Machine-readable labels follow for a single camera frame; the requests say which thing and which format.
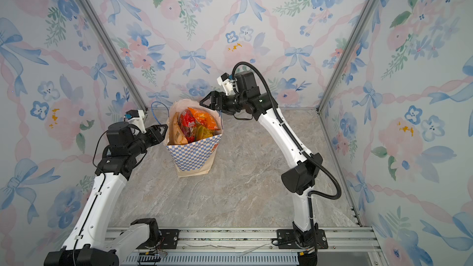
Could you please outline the yellow mango candy bag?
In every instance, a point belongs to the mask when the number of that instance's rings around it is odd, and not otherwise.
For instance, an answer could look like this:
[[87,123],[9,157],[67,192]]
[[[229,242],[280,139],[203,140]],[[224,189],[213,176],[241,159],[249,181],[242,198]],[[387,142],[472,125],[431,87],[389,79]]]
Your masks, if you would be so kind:
[[195,128],[195,141],[211,138],[214,136],[214,131],[199,125]]

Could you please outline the orange corn chips packet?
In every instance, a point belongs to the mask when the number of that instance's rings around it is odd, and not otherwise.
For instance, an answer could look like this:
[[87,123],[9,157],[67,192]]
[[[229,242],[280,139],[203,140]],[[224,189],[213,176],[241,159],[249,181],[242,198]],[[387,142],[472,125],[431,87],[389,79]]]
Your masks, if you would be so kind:
[[196,121],[211,131],[219,131],[218,124],[214,117],[206,111],[188,108]]

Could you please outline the red fruit candy bag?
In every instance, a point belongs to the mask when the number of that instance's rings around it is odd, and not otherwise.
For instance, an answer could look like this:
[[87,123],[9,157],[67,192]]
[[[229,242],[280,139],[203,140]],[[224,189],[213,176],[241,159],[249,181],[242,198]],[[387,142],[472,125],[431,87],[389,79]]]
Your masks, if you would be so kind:
[[197,121],[189,109],[179,115],[179,126],[188,143],[196,141]]

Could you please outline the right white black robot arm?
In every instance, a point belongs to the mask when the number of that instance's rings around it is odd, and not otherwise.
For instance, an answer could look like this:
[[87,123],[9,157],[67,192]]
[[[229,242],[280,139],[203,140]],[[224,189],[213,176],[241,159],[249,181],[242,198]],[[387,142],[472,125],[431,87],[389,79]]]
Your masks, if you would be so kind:
[[263,82],[266,92],[262,93],[254,73],[245,71],[233,77],[225,73],[218,77],[218,84],[223,90],[211,91],[200,105],[227,115],[244,111],[271,135],[289,166],[281,178],[285,188],[292,193],[295,240],[302,248],[316,246],[314,230],[317,226],[309,194],[319,173],[317,165],[321,163],[321,156],[312,154],[301,144],[283,118],[267,83]]

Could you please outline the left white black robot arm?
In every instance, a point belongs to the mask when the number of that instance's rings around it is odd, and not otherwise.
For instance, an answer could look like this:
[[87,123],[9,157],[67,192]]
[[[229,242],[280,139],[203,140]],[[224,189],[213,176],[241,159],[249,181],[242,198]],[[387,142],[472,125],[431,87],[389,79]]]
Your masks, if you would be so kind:
[[165,124],[142,128],[127,121],[111,124],[104,132],[108,145],[96,164],[94,184],[86,205],[69,237],[58,251],[49,252],[46,266],[119,266],[143,246],[155,251],[163,240],[154,218],[138,219],[113,241],[106,241],[113,210],[132,171],[149,148],[161,144]]

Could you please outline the tan potato chips pouch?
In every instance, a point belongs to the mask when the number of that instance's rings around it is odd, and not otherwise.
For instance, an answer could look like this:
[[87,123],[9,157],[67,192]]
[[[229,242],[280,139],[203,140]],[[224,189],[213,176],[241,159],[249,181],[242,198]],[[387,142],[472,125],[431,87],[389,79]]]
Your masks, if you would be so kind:
[[188,140],[179,125],[180,113],[175,113],[169,123],[169,142],[168,145],[187,145]]

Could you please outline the blue checkered paper bag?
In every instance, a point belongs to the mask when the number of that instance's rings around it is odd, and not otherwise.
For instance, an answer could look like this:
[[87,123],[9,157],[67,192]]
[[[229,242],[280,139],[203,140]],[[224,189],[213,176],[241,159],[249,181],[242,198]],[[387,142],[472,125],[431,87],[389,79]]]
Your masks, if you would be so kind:
[[[167,126],[169,127],[171,118],[176,112],[181,114],[188,108],[204,110],[203,107],[199,106],[197,101],[190,99],[179,100],[173,103],[169,109],[169,118],[166,122]],[[169,130],[167,130],[163,145],[166,147],[166,150],[174,161],[177,177],[179,178],[208,174],[213,166],[218,145],[222,139],[223,130],[220,121],[220,114],[214,110],[207,110],[206,112],[214,117],[220,129],[219,131],[215,131],[214,136],[211,138],[188,143],[187,145],[168,145]]]

